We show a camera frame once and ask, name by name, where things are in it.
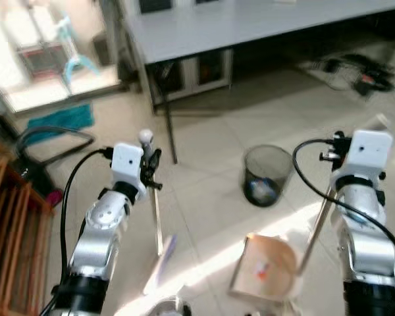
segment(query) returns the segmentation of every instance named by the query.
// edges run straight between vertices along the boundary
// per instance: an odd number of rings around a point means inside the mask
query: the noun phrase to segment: wire mesh trash can
[[[271,206],[280,198],[292,170],[292,157],[282,148],[259,145],[249,149],[244,156],[246,199],[256,206]]]

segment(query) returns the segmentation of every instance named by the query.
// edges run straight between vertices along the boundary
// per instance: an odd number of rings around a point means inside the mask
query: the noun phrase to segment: wooden shelf
[[[0,156],[0,315],[41,311],[53,214]]]

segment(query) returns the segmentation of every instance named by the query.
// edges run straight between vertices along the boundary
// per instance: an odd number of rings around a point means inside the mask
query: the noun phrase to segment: white table
[[[145,65],[395,9],[395,0],[220,0],[129,16],[126,28]],[[174,162],[171,115],[167,126]]]

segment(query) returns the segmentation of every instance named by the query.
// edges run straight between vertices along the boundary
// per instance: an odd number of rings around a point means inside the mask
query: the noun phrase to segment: white knob
[[[145,129],[139,132],[139,142],[143,145],[150,145],[153,141],[153,133],[151,130]]]

